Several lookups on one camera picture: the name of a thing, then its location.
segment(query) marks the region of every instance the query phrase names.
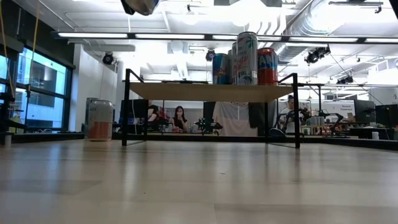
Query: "person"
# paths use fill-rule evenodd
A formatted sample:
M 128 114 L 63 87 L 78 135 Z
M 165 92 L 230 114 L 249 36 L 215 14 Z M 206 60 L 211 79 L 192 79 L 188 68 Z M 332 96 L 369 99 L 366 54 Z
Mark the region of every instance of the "person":
M 173 124 L 173 129 L 178 128 L 182 131 L 188 131 L 187 120 L 185 119 L 184 108 L 182 106 L 176 107 L 171 123 Z
M 158 117 L 159 107 L 152 104 L 152 100 L 148 101 L 148 122 L 155 121 Z
M 287 107 L 283 109 L 280 113 L 285 114 L 280 117 L 279 124 L 280 128 L 282 129 L 283 126 L 285 125 L 286 121 L 286 114 L 289 113 L 290 111 L 294 110 L 294 97 L 292 95 L 289 95 L 287 98 Z M 294 133 L 294 119 L 289 118 L 287 122 L 287 128 L 286 128 L 286 133 Z

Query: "window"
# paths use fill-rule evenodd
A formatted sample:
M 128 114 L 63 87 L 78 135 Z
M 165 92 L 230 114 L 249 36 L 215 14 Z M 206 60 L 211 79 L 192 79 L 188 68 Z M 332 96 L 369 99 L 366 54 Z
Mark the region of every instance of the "window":
M 24 111 L 20 113 L 22 124 L 35 128 L 62 128 L 64 99 L 32 91 L 25 123 L 26 96 L 24 89 L 17 88 L 15 103 Z
M 70 70 L 41 54 L 35 53 L 33 57 L 31 50 L 24 49 L 19 54 L 16 71 L 15 103 L 21 111 L 14 115 L 19 114 L 29 128 L 67 128 L 70 96 L 66 86 L 70 82 Z M 26 84 L 30 84 L 29 99 Z
M 35 53 L 30 74 L 32 56 L 33 52 L 29 49 L 19 54 L 17 82 L 64 95 L 67 68 Z
M 5 93 L 5 92 L 6 92 L 6 85 L 0 84 L 0 93 Z
M 0 78 L 7 78 L 7 63 L 8 60 L 4 56 L 0 55 Z

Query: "can on floor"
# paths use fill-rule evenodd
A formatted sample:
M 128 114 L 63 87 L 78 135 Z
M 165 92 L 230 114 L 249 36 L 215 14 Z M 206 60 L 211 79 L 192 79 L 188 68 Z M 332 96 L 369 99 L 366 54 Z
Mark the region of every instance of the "can on floor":
M 257 34 L 243 32 L 236 40 L 235 85 L 257 85 Z
M 231 51 L 232 51 L 232 56 L 231 56 L 231 58 L 230 58 L 230 62 L 231 62 L 231 65 L 230 65 L 230 67 L 231 67 L 231 76 L 230 76 L 230 83 L 231 84 L 233 84 L 233 82 L 234 82 L 234 77 L 236 77 L 236 52 L 237 52 L 237 48 L 236 48 L 236 42 L 234 42 L 233 44 L 232 44 L 232 49 L 231 49 Z
M 216 54 L 213 57 L 213 84 L 228 85 L 229 58 L 226 54 Z
M 113 105 L 108 100 L 93 100 L 88 113 L 88 139 L 109 141 L 112 139 Z
M 265 47 L 257 52 L 259 85 L 278 85 L 278 58 L 275 50 Z

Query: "dark hair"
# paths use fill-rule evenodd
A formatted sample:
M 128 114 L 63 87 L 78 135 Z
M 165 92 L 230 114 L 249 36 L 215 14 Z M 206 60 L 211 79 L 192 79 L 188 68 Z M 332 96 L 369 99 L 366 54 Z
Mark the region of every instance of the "dark hair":
M 182 117 L 182 119 L 183 119 L 184 122 L 187 122 L 187 120 L 185 119 L 184 108 L 182 108 L 182 106 L 178 106 L 178 107 L 175 108 L 175 111 L 174 111 L 174 121 L 178 121 L 178 116 L 177 116 L 177 111 L 178 111 L 178 109 L 181 109 L 181 110 L 182 110 L 182 115 L 181 115 L 181 117 Z

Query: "red can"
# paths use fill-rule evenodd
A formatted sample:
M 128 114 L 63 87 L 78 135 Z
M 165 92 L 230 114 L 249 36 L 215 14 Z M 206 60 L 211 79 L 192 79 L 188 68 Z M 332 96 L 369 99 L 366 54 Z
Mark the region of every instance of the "red can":
M 278 85 L 278 57 L 269 47 L 257 50 L 259 85 Z

